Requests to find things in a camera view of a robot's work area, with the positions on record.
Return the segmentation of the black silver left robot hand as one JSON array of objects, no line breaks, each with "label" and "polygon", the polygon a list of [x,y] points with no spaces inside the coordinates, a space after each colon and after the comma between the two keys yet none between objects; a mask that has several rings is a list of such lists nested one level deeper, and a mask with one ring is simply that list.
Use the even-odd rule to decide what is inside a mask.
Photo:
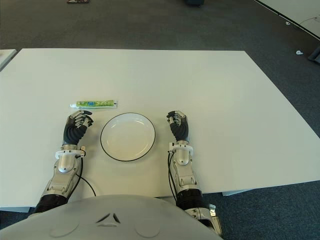
[{"label": "black silver left robot hand", "polygon": [[93,113],[87,110],[78,110],[68,116],[63,131],[63,145],[77,145],[85,135],[87,129],[93,125]]}]

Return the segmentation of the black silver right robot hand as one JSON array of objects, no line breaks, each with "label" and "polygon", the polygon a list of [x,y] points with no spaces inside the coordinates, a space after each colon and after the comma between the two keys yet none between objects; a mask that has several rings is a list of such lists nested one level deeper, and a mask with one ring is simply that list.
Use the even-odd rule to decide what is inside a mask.
[{"label": "black silver right robot hand", "polygon": [[187,116],[179,111],[170,111],[167,114],[167,121],[175,140],[189,142],[189,125]]}]

